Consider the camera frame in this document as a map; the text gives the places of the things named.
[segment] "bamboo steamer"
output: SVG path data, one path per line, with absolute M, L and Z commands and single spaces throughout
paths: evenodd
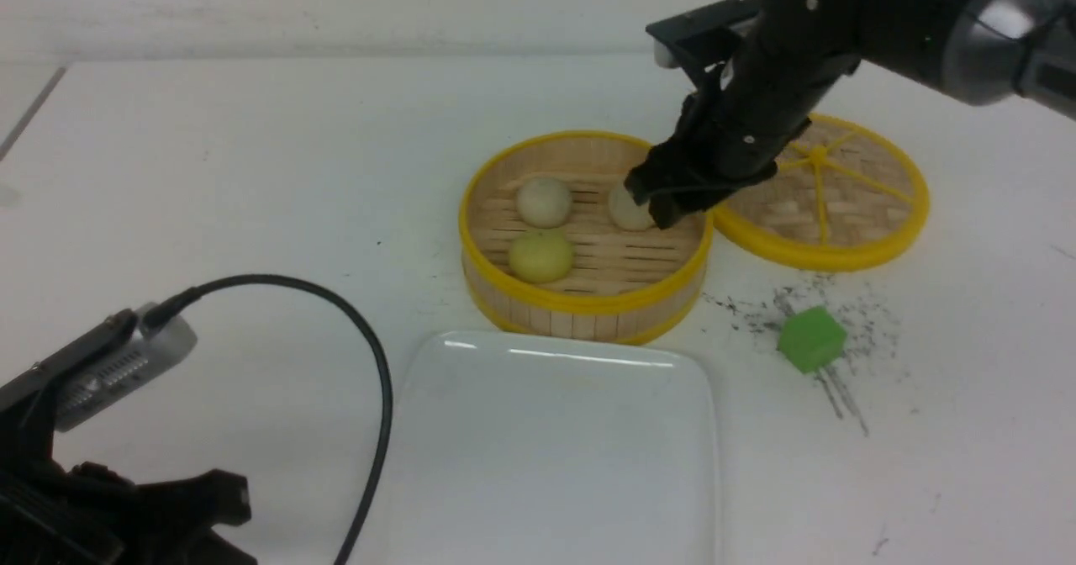
M 812 271 L 856 271 L 896 258 L 930 213 L 916 164 L 861 125 L 812 114 L 810 128 L 778 156 L 778 173 L 714 209 L 733 243 Z
M 650 144 L 611 132 L 557 132 L 500 152 L 471 180 L 459 208 L 463 267 L 475 303 L 504 330 L 642 344 L 679 323 L 698 298 L 712 239 L 710 215 L 661 231 L 623 231 L 606 198 Z M 530 230 L 515 190 L 550 176 L 572 190 L 562 229 L 575 246 L 568 277 L 530 285 L 511 276 L 508 248 Z

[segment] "white table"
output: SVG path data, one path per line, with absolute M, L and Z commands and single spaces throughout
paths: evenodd
M 663 139 L 686 90 L 647 56 L 75 66 L 0 164 L 23 194 L 0 209 L 0 381 L 105 313 L 252 271 L 338 289 L 400 378 L 426 336 L 490 327 L 458 264 L 472 171 L 554 129 Z M 655 345 L 711 376 L 726 562 L 1071 559 L 1076 127 L 872 67 L 822 110 L 907 149 L 934 211 L 903 258 L 834 279 L 717 240 L 706 301 Z M 838 373 L 868 436 L 776 353 L 784 288 L 844 316 Z M 247 475 L 255 519 L 227 536 L 266 565 L 329 562 L 378 424 L 365 347 L 332 309 L 272 289 L 186 317 L 192 357 L 61 437 L 58 457 L 138 481 Z

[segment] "steamer basket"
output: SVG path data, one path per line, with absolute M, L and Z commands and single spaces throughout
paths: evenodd
M 680 322 L 698 297 L 712 239 L 710 215 L 661 231 L 622 231 L 606 198 L 650 144 L 611 132 L 557 132 L 500 152 L 471 180 L 459 208 L 463 267 L 471 297 L 508 331 L 642 344 Z M 530 230 L 515 212 L 527 179 L 572 190 L 562 229 L 576 250 L 567 278 L 530 285 L 510 274 L 508 246 Z

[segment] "black cable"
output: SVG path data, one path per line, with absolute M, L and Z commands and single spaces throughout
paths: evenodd
M 352 307 L 349 301 L 323 286 L 294 278 L 286 278 L 283 274 L 235 274 L 231 278 L 208 282 L 208 284 L 200 286 L 193 286 L 193 288 L 176 294 L 176 296 L 162 301 L 158 307 L 151 309 L 151 311 L 142 316 L 142 323 L 148 331 L 154 331 L 157 328 L 164 327 L 185 308 L 194 305 L 203 296 L 227 289 L 230 286 L 242 285 L 285 286 L 286 288 L 306 292 L 307 294 L 314 294 L 314 296 L 330 301 L 330 303 L 340 309 L 351 320 L 351 323 L 355 324 L 355 327 L 363 334 L 366 342 L 369 343 L 370 351 L 373 352 L 373 362 L 378 366 L 378 375 L 381 378 L 381 432 L 378 435 L 378 446 L 373 451 L 373 463 L 370 465 L 370 474 L 366 480 L 366 488 L 363 490 L 363 497 L 358 502 L 358 508 L 355 511 L 354 519 L 351 521 L 351 526 L 348 528 L 348 534 L 344 536 L 343 545 L 340 546 L 340 552 L 337 553 L 336 561 L 334 561 L 334 565 L 346 565 L 352 550 L 355 548 L 355 542 L 358 540 L 358 534 L 363 531 L 366 515 L 369 514 L 370 507 L 372 507 L 373 493 L 378 490 L 381 471 L 385 465 L 385 456 L 388 453 L 388 435 L 392 432 L 393 424 L 393 380 L 388 373 L 388 358 L 385 355 L 384 348 L 381 347 L 381 341 L 378 340 L 378 336 L 373 333 L 373 328 L 370 327 L 370 324 L 367 323 L 362 313 Z

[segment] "bamboo steamer lid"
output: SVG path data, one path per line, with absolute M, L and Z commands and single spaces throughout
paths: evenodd
M 778 156 L 771 181 L 714 211 L 714 227 L 749 252 L 789 267 L 855 271 L 911 246 L 926 222 L 922 174 L 875 132 L 816 114 Z

